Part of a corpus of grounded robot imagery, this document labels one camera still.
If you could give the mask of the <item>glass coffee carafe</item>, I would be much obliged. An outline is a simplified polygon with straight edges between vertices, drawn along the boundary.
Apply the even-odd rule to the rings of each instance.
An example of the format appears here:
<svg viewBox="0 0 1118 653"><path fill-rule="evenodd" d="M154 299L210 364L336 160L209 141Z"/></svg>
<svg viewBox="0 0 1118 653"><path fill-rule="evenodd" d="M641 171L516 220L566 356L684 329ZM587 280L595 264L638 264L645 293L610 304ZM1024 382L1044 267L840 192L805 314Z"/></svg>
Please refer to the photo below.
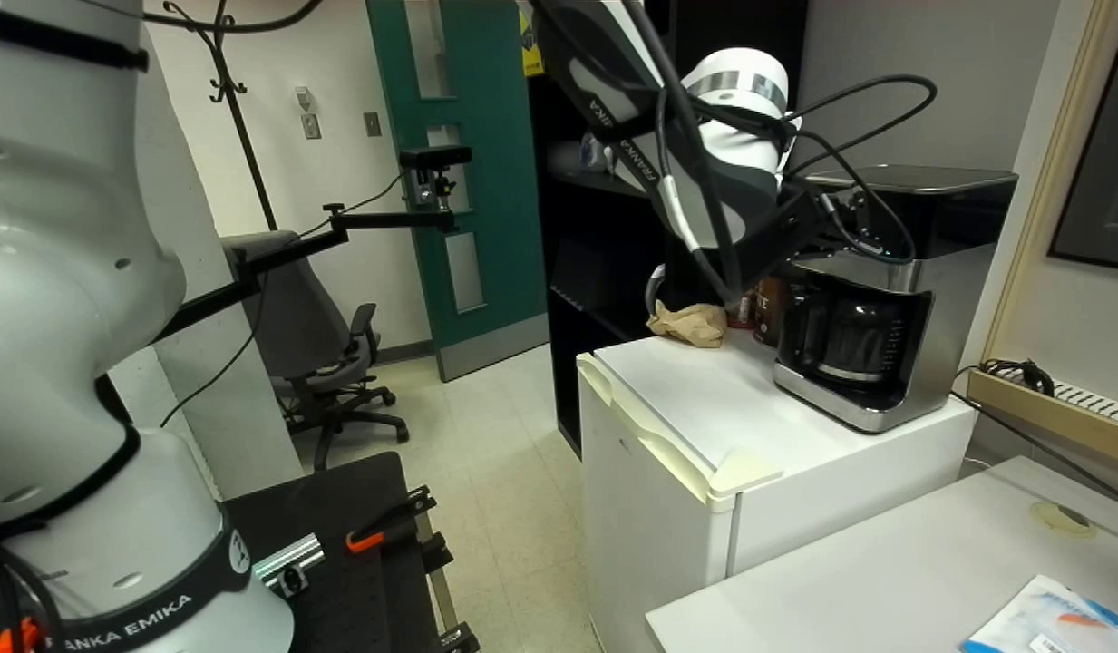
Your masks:
<svg viewBox="0 0 1118 653"><path fill-rule="evenodd" d="M817 278L792 284L783 305L778 363L847 387L896 382L919 301Z"/></svg>

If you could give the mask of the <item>black and steel coffee maker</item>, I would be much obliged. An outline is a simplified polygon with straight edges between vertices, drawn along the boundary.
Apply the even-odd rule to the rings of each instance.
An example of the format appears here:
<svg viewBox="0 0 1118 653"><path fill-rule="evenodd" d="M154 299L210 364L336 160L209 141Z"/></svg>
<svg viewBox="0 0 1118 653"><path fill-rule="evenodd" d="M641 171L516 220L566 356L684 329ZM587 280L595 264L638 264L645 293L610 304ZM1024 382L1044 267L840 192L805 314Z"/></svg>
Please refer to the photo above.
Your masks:
<svg viewBox="0 0 1118 653"><path fill-rule="evenodd" d="M836 278L918 299L898 379L880 387L847 387L794 372L775 356L773 380L853 429L885 433L948 400L1018 177L890 162L860 167L860 176L891 215L875 210L845 172L816 172L809 181L828 195L859 240L883 248L911 245L912 261L881 263L844 249L794 261L792 284Z"/></svg>

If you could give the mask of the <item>brown jar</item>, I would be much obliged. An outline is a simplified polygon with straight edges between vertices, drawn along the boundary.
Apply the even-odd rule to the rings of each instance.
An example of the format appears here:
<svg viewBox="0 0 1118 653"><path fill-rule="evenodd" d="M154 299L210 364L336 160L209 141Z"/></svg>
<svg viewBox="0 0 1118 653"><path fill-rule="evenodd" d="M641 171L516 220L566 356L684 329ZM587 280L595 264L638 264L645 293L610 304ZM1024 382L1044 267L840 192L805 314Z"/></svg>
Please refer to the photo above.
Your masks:
<svg viewBox="0 0 1118 653"><path fill-rule="evenodd" d="M788 299L788 285L776 276L758 281L754 288L754 337L762 346L779 346L783 311Z"/></svg>

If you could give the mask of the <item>crumpled brown paper bag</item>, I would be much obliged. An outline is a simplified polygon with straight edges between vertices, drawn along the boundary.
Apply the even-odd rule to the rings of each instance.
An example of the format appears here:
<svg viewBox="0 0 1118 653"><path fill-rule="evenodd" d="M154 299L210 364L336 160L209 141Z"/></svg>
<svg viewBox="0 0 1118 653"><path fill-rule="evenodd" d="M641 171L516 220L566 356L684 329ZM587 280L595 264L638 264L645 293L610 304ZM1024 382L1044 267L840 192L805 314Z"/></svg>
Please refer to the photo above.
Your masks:
<svg viewBox="0 0 1118 653"><path fill-rule="evenodd" d="M646 326L654 335L712 350L724 343L728 324L723 307L695 303L688 307L669 310L662 301L657 301Z"/></svg>

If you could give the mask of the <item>black shelf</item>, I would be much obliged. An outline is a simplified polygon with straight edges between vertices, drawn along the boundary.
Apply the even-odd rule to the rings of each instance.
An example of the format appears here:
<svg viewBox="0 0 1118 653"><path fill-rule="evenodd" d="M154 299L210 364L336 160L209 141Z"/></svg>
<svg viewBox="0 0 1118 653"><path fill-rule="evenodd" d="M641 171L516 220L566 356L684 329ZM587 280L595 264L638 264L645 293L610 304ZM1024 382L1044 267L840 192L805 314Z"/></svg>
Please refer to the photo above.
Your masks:
<svg viewBox="0 0 1118 653"><path fill-rule="evenodd" d="M798 85L809 0L643 0L680 74L724 48L773 54ZM576 358L650 335L650 273L666 265L661 299L672 307L716 293L662 226L650 199L612 172L582 164L587 124L559 86L558 64L527 83L536 148L555 413L559 432L582 451Z"/></svg>

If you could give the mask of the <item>white mini fridge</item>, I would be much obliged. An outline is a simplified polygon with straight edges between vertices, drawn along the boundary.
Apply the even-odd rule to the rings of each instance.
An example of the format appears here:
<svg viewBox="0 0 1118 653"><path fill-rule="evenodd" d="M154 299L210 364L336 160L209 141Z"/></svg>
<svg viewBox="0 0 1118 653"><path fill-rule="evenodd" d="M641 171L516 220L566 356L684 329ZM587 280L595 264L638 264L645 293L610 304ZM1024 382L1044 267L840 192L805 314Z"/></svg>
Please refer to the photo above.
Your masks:
<svg viewBox="0 0 1118 653"><path fill-rule="evenodd" d="M893 430L858 433L777 387L773 356L749 335L712 350L650 337L590 354L709 463L749 449L781 467L738 500L727 578L953 483L977 420L951 398Z"/></svg>

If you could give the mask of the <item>green door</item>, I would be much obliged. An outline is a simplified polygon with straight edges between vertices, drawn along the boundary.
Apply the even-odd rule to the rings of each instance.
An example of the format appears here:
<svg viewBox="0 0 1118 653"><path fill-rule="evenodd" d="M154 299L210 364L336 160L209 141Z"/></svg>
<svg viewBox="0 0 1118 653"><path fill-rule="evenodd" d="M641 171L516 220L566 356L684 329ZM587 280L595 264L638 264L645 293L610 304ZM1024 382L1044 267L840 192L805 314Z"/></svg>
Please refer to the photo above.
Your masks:
<svg viewBox="0 0 1118 653"><path fill-rule="evenodd" d="M425 181L413 212L432 350L452 381L548 342L536 152L514 0L366 0L397 152L466 148Z"/></svg>

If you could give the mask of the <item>yellow sign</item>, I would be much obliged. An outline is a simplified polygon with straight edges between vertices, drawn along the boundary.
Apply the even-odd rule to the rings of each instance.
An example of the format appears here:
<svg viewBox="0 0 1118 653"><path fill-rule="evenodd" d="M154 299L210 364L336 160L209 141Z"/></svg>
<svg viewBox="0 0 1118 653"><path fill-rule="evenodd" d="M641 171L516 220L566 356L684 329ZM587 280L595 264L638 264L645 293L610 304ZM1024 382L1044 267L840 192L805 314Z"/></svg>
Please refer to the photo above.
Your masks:
<svg viewBox="0 0 1118 653"><path fill-rule="evenodd" d="M525 3L519 4L519 42L525 78L543 75L546 73L544 59L533 25L532 9Z"/></svg>

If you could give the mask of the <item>dark framed picture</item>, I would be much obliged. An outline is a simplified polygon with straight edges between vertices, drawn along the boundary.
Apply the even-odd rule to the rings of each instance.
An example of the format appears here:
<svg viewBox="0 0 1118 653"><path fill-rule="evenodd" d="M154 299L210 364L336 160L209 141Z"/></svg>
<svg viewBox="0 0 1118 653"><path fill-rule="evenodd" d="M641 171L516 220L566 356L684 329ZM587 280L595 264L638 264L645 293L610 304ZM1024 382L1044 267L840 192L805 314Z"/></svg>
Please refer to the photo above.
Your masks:
<svg viewBox="0 0 1118 653"><path fill-rule="evenodd" d="M1118 269L1118 53L1048 255Z"/></svg>

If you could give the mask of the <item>white mini fridge door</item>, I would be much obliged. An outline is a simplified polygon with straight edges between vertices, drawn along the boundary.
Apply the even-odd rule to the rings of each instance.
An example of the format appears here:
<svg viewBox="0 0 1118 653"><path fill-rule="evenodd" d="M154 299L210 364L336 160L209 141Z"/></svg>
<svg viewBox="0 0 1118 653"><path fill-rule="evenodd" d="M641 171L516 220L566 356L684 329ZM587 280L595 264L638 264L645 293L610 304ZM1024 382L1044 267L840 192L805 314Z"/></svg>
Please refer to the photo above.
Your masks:
<svg viewBox="0 0 1118 653"><path fill-rule="evenodd" d="M648 612L727 578L738 500L783 470L749 449L711 464L604 361L577 369L593 631L603 653L657 653Z"/></svg>

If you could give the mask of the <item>white table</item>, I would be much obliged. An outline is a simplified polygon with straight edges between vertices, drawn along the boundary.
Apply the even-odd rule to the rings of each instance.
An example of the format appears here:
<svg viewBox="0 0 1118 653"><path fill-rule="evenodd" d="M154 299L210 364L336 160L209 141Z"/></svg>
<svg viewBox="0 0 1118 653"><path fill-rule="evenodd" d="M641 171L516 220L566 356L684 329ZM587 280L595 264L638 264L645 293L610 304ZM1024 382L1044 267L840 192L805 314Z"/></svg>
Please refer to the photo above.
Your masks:
<svg viewBox="0 0 1118 653"><path fill-rule="evenodd" d="M1050 501L1096 534L1048 530ZM1118 613L1118 501L1017 456L650 611L657 653L959 653L1036 575Z"/></svg>

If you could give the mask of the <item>white and blue packet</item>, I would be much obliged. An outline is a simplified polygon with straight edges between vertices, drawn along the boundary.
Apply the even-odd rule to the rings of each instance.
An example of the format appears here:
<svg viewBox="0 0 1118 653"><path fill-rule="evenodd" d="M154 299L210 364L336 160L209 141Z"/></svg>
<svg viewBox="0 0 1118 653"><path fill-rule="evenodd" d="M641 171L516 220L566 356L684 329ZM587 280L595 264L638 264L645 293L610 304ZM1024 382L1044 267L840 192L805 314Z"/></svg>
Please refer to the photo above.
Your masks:
<svg viewBox="0 0 1118 653"><path fill-rule="evenodd" d="M959 653L1118 653L1118 613L1036 575Z"/></svg>

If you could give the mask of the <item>grey office chair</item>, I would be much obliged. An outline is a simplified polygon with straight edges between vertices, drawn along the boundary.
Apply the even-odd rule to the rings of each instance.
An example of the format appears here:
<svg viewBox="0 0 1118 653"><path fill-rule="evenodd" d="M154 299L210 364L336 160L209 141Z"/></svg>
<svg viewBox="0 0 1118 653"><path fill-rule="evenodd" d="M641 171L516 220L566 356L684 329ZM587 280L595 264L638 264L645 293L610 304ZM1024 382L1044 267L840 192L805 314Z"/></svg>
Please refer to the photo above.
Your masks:
<svg viewBox="0 0 1118 653"><path fill-rule="evenodd" d="M252 272L264 258L272 265L256 272L260 293L245 300L245 314L288 435L316 436L311 467L319 472L348 424L394 427L397 443L411 436L401 417L387 413L397 400L394 390L376 384L372 373L380 353L375 303L361 303L345 319L309 255L295 252L301 243L288 230L221 240L235 273Z"/></svg>

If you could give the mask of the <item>orange and black clamp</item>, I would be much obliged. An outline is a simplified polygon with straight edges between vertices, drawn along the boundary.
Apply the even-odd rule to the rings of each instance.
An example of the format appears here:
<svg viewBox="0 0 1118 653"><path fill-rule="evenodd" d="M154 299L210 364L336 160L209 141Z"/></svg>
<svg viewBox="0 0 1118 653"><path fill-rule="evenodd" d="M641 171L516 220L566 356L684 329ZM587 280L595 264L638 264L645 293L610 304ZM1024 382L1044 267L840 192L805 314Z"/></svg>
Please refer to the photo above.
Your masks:
<svg viewBox="0 0 1118 653"><path fill-rule="evenodd" d="M345 534L348 553L364 553L383 550L385 546L402 545L419 532L419 520L427 515L437 500L430 488L414 488L405 499L383 509L379 515L369 518L364 526Z"/></svg>

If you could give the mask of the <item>black coat stand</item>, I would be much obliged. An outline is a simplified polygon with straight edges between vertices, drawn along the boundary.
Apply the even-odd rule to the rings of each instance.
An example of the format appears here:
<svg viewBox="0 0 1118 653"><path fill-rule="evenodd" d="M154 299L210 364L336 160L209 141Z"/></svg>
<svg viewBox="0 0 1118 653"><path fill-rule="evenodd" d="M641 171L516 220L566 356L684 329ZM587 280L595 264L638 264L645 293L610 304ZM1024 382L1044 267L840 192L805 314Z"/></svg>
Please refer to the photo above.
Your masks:
<svg viewBox="0 0 1118 653"><path fill-rule="evenodd" d="M241 111L240 98L243 94L248 92L248 88L244 83L234 79L226 54L224 54L226 34L222 34L221 28L222 26L233 26L235 23L236 18L228 12L228 0L216 0L214 20L206 23L207 28L192 28L190 32L196 34L205 42L211 61L214 61L216 77L210 83L215 92L209 100L214 103L225 103L227 105L241 148L245 165L247 165L248 174L252 178L253 190L255 190L260 204L260 212L263 212L266 227L268 230L277 230L280 226L277 225L276 215L274 215L271 198L266 190L263 172L260 172L255 146L252 144L250 132L248 132L248 126L245 123L245 116Z"/></svg>

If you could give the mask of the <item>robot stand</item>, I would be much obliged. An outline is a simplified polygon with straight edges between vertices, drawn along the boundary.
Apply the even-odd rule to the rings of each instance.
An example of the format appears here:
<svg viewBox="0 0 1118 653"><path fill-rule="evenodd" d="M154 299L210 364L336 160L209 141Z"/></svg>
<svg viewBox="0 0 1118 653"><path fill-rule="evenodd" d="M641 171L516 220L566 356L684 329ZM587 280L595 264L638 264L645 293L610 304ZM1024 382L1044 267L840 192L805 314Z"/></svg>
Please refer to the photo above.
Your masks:
<svg viewBox="0 0 1118 653"><path fill-rule="evenodd" d="M224 503L254 561L309 533L323 546L307 590L287 600L295 617L288 653L482 653L474 630L452 611L447 566L424 571L419 541L435 532L432 510L402 545L345 550L348 532L413 489L400 455L383 452Z"/></svg>

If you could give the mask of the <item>aluminium profile piece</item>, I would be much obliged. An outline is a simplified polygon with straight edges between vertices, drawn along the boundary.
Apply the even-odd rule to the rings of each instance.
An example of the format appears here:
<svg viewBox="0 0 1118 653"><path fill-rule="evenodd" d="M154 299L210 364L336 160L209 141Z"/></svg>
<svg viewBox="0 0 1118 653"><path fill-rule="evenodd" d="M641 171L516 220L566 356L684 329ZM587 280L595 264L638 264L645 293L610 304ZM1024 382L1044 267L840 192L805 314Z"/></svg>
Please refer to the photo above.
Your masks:
<svg viewBox="0 0 1118 653"><path fill-rule="evenodd" d="M324 561L326 555L315 533L309 533L269 553L252 566L252 574L285 600L296 599L306 592L309 572Z"/></svg>

